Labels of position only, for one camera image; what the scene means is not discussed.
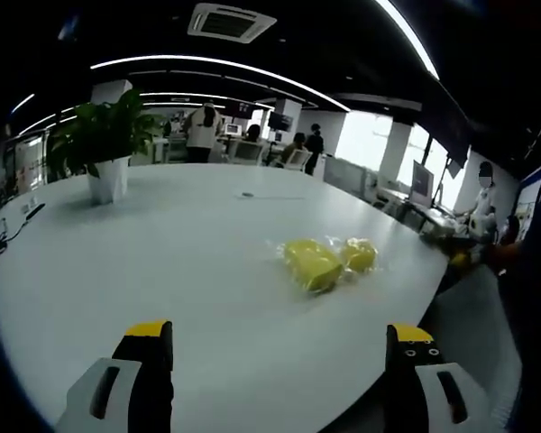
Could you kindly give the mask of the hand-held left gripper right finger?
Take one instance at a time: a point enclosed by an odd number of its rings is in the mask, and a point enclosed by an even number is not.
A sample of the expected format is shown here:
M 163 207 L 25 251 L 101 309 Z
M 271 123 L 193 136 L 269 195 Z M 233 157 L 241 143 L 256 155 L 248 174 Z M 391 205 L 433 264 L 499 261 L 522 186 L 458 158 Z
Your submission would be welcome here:
M 420 327 L 387 325 L 383 379 L 386 432 L 496 430 L 485 390 Z

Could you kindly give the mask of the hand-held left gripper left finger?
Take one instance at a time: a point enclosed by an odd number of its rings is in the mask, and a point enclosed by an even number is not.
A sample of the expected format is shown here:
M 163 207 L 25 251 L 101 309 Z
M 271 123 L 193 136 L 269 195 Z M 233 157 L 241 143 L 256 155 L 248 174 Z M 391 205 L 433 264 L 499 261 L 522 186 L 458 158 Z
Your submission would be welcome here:
M 172 322 L 130 327 L 110 357 L 69 388 L 57 432 L 170 432 Z

